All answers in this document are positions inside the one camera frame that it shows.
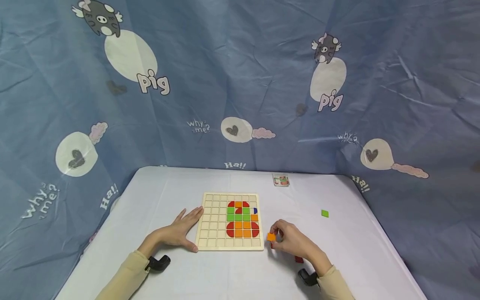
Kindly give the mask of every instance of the white table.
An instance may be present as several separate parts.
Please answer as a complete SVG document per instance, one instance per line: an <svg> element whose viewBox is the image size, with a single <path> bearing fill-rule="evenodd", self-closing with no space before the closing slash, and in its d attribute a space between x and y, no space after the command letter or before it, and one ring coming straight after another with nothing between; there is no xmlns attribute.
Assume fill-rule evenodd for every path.
<svg viewBox="0 0 480 300"><path fill-rule="evenodd" d="M57 296L90 300L127 255L183 209L202 204L209 192L252 192L260 197L266 235L279 218L315 241L342 272L357 300L426 300L352 180L343 176L289 174L290 186L275 187L269 172L145 167L137 171L112 214ZM320 216L321 210L330 213ZM196 226L188 234L195 241ZM199 252L161 249L172 262L150 274L132 299L257 300L320 299L297 272L309 264L273 251Z"/></svg>

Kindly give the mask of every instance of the right hand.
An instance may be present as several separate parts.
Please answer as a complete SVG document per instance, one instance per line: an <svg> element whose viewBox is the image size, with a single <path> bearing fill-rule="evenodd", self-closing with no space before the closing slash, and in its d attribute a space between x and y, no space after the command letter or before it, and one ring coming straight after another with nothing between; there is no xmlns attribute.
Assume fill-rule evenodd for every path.
<svg viewBox="0 0 480 300"><path fill-rule="evenodd" d="M292 255L310 260L322 250L300 230L285 220L278 220L270 228L270 233L278 234L283 238L281 242L273 241L273 249L284 251Z"/></svg>

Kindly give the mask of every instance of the orange square tile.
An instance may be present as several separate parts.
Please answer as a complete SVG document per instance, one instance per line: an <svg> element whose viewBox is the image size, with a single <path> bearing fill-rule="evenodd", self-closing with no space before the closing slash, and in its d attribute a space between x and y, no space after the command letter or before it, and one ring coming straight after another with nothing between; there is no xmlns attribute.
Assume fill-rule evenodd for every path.
<svg viewBox="0 0 480 300"><path fill-rule="evenodd" d="M267 240L269 241L275 241L276 240L276 235L273 233L267 233Z"/></svg>

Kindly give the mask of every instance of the sleeve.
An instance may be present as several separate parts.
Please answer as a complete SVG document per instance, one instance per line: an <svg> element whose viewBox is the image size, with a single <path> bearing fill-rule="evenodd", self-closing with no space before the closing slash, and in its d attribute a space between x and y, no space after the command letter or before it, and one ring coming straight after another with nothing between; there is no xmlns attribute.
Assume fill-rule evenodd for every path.
<svg viewBox="0 0 480 300"><path fill-rule="evenodd" d="M150 269L145 271L145 267L148 263L148 259L142 253L138 251L130 253L95 300L130 299L147 277Z"/></svg>
<svg viewBox="0 0 480 300"><path fill-rule="evenodd" d="M317 278L325 300L355 300L340 271L332 266L322 277Z"/></svg>

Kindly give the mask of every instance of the heart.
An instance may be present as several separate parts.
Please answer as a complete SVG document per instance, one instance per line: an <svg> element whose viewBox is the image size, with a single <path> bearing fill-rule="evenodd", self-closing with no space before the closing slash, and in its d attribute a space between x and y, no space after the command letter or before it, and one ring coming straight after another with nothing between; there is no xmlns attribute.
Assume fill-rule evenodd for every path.
<svg viewBox="0 0 480 300"><path fill-rule="evenodd" d="M480 160L477 160L470 169L475 173L480 173Z"/></svg>
<svg viewBox="0 0 480 300"><path fill-rule="evenodd" d="M228 127L227 132L230 133L231 135L237 136L237 133L239 132L239 128L235 125L232 126L232 128Z"/></svg>
<svg viewBox="0 0 480 300"><path fill-rule="evenodd" d="M375 150L372 152L372 151L370 151L370 149L368 149L367 151L365 151L365 154L367 155L368 161L373 162L373 160L376 159L377 156L378 156L378 150L375 149Z"/></svg>
<svg viewBox="0 0 480 300"><path fill-rule="evenodd" d="M76 169L78 167L81 167L85 163L84 156L82 155L82 152L80 152L80 150L73 149L72 157L73 159L68 163L69 168Z"/></svg>
<svg viewBox="0 0 480 300"><path fill-rule="evenodd" d="M127 87L124 85L116 85L112 80L107 81L107 87L110 92L115 95L125 94L127 92Z"/></svg>
<svg viewBox="0 0 480 300"><path fill-rule="evenodd" d="M307 110L308 110L308 106L306 106L306 105L303 104L303 103L299 103L299 104L297 105L297 110L295 111L295 115L296 115L297 117L301 117L301 116L303 116L303 115L307 112Z"/></svg>

